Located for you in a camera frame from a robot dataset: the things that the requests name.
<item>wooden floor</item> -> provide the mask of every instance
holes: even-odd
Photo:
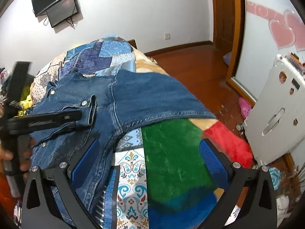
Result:
[[[239,95],[226,85],[228,66],[213,46],[186,48],[154,56],[158,65],[178,79],[236,135],[243,121]]]

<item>yellow object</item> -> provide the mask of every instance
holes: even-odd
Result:
[[[19,106],[22,106],[22,110],[19,110],[19,111],[18,111],[17,117],[18,117],[18,116],[24,116],[26,110],[27,110],[29,107],[32,107],[32,106],[33,106],[33,101],[32,101],[31,95],[28,95],[27,98],[26,98],[26,100],[19,102],[18,105],[19,105]]]

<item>wooden headboard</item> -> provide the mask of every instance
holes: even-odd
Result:
[[[135,40],[129,40],[128,43],[130,45],[132,45],[132,47],[136,48],[137,49],[137,44],[135,43]]]

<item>wall outlet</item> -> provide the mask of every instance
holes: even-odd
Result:
[[[164,39],[170,40],[170,33],[165,33],[164,34]]]

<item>orange fabric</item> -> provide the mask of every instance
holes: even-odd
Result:
[[[204,132],[225,149],[231,157],[230,160],[239,162],[245,168],[251,168],[253,154],[249,144],[234,135],[224,124],[217,121]]]
[[[7,179],[2,173],[0,173],[0,203],[6,210],[7,214],[13,217],[17,198],[12,197]]]

